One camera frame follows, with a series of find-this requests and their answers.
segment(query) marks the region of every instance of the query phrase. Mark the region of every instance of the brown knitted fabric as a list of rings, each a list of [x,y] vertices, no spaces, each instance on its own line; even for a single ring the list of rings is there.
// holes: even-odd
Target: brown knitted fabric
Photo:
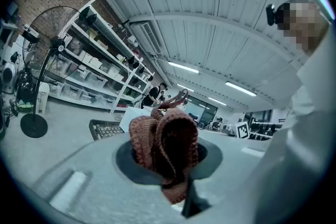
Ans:
[[[172,204],[185,199],[188,174],[198,162],[197,125],[175,108],[188,96],[184,91],[184,97],[163,102],[151,116],[132,120],[129,128],[138,164],[163,177],[163,194]],[[160,109],[169,110],[163,115]]]

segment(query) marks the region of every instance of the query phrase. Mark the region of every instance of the ceiling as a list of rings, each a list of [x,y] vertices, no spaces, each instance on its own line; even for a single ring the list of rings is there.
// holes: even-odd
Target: ceiling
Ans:
[[[228,104],[236,112],[287,106],[306,56],[268,26],[265,7],[286,0],[107,0],[122,20],[148,20],[162,53],[155,62],[170,82]],[[145,48],[148,42],[137,36]],[[198,69],[195,74],[168,61]],[[225,85],[234,82],[256,97]]]

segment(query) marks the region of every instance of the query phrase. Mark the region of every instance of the concrete floor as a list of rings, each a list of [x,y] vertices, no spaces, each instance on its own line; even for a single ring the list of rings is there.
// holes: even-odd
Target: concrete floor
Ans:
[[[6,95],[8,106],[11,95]],[[0,142],[3,160],[11,175],[27,186],[49,168],[84,145],[93,142],[89,130],[90,120],[116,121],[120,113],[88,108],[49,97],[44,118],[48,132],[41,138],[30,138],[20,128],[18,117],[11,117],[4,139]]]

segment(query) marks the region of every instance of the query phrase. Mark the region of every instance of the pedestal fan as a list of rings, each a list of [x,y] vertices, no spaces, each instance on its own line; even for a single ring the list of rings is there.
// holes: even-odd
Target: pedestal fan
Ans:
[[[89,27],[74,28],[74,18],[78,16],[83,26],[87,24],[86,14],[80,14],[71,7],[57,6],[41,13],[30,25],[40,36],[37,43],[32,44],[25,40],[23,45],[25,65],[29,65],[31,75],[36,80],[32,96],[33,113],[24,115],[20,122],[22,131],[29,137],[42,137],[48,131],[46,120],[36,114],[40,84],[50,82],[46,77],[54,81],[66,78],[78,67],[74,65],[70,68],[73,65],[72,60],[75,59],[80,65],[85,57],[85,54],[78,55],[89,44]]]

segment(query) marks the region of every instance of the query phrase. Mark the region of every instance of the shelf post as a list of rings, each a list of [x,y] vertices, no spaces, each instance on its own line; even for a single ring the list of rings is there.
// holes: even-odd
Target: shelf post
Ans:
[[[139,60],[139,66],[140,66],[140,64],[142,63],[142,60],[143,60],[143,58],[141,58],[141,59]],[[121,97],[122,97],[122,95],[123,95],[125,89],[127,88],[128,84],[130,83],[131,79],[132,79],[133,76],[135,75],[135,72],[137,71],[138,68],[139,68],[139,67],[134,68],[134,69],[132,70],[132,72],[129,74],[129,76],[128,76],[128,78],[127,78],[127,80],[126,80],[124,86],[121,88],[121,90],[120,90],[120,92],[119,92],[119,94],[118,94],[118,97],[117,97],[117,99],[116,99],[115,102],[114,102],[114,105],[113,105],[113,107],[112,107],[112,109],[111,109],[111,111],[110,111],[110,114],[113,114],[113,113],[114,113],[114,111],[115,111],[115,109],[116,109],[116,107],[117,107],[117,104],[119,103],[119,101],[120,101],[120,99],[121,99]]]

